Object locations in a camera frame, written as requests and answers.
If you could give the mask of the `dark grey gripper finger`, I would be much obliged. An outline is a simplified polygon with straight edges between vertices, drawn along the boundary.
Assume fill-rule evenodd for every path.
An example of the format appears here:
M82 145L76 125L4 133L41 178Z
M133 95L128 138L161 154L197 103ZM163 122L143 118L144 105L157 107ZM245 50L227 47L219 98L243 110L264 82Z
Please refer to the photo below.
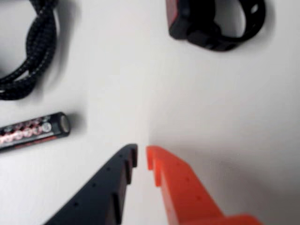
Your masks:
M47 222L47 225L120 225L138 146L125 145Z

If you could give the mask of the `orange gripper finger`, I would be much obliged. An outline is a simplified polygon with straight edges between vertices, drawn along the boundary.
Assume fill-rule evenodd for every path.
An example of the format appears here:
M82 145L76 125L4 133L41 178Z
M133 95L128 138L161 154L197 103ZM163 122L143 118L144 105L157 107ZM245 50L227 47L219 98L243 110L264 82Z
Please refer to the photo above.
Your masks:
M148 146L148 169L161 188L170 225L259 225L251 215L226 216L202 185L191 166L159 147Z

